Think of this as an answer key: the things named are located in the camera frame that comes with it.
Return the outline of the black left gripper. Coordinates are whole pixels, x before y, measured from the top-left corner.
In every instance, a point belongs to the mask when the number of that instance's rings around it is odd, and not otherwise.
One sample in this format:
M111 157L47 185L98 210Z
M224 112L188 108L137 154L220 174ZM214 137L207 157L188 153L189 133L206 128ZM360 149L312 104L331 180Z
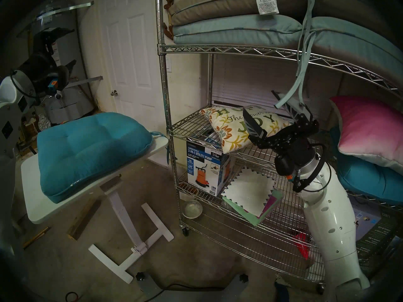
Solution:
M47 40L56 41L74 31L75 29L68 28L48 28ZM48 53L32 53L15 70L15 74L17 72L24 73L33 85L33 90L23 90L24 94L28 96L54 96L57 90L61 91L67 86L70 73L73 71L76 62L76 60L72 60L65 66L58 66Z

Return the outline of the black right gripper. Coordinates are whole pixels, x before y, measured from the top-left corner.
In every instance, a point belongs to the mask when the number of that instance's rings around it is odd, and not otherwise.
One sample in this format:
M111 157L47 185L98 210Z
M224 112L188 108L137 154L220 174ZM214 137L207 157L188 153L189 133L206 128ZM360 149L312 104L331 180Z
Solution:
M274 165L277 174L291 180L297 170L314 159L315 150L310 145L308 137L318 133L320 125L317 119L312 118L306 106L296 98L291 97L280 108L274 105L272 107L274 113L290 121L296 120L294 124L269 136L249 113L243 113L243 120L252 144L259 149L273 150L276 153Z

